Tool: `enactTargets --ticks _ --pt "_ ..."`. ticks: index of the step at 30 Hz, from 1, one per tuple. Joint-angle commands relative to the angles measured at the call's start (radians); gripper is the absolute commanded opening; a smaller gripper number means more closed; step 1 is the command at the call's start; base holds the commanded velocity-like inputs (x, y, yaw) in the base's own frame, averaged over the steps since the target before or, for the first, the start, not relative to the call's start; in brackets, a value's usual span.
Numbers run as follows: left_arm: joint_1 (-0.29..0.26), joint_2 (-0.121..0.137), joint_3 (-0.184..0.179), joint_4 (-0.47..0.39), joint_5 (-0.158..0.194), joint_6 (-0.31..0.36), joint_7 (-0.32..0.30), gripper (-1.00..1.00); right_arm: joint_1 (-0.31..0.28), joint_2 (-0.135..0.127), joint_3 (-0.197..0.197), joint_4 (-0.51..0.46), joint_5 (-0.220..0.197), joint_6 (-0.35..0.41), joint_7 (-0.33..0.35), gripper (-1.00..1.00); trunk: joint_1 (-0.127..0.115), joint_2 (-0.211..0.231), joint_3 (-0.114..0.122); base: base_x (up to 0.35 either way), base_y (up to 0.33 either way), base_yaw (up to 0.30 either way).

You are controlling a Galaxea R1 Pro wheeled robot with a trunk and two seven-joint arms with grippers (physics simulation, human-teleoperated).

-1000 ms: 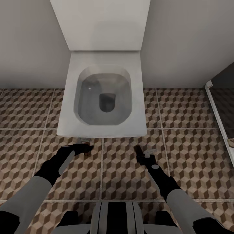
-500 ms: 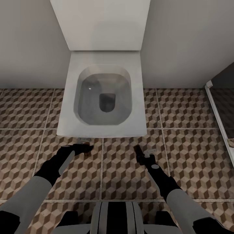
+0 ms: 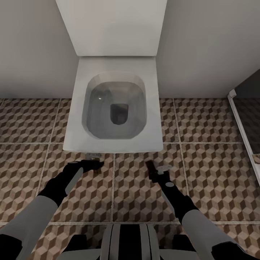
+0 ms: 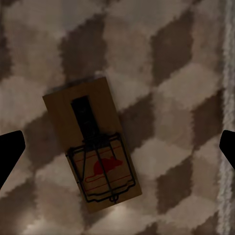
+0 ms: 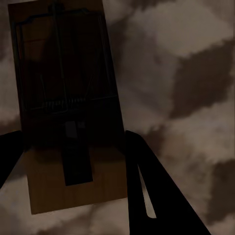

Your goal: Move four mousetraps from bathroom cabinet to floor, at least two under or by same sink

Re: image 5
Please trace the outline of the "mousetrap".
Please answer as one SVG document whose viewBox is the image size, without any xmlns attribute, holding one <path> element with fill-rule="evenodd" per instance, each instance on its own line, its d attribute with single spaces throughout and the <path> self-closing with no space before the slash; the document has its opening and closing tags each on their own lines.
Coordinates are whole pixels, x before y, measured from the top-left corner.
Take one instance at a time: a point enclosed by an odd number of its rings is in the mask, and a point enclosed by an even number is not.
<svg viewBox="0 0 235 235">
<path fill-rule="evenodd" d="M 102 0 L 8 4 L 31 215 L 128 198 Z"/>
</svg>

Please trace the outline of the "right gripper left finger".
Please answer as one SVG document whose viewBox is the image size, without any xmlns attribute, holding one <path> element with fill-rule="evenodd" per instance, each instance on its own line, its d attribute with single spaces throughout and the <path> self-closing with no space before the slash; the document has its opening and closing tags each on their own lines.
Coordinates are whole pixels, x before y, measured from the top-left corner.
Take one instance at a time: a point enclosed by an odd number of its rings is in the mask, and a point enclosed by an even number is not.
<svg viewBox="0 0 235 235">
<path fill-rule="evenodd" d="M 0 189 L 24 151 L 22 131 L 0 135 Z"/>
</svg>

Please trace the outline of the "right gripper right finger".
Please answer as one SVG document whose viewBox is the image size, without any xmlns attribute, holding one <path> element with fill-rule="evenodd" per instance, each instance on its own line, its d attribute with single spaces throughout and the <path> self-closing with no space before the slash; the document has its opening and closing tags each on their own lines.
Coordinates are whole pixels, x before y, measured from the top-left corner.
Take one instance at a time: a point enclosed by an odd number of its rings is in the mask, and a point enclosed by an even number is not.
<svg viewBox="0 0 235 235">
<path fill-rule="evenodd" d="M 125 131 L 130 235 L 211 235 L 143 137 Z M 139 169 L 157 218 L 147 215 Z"/>
</svg>

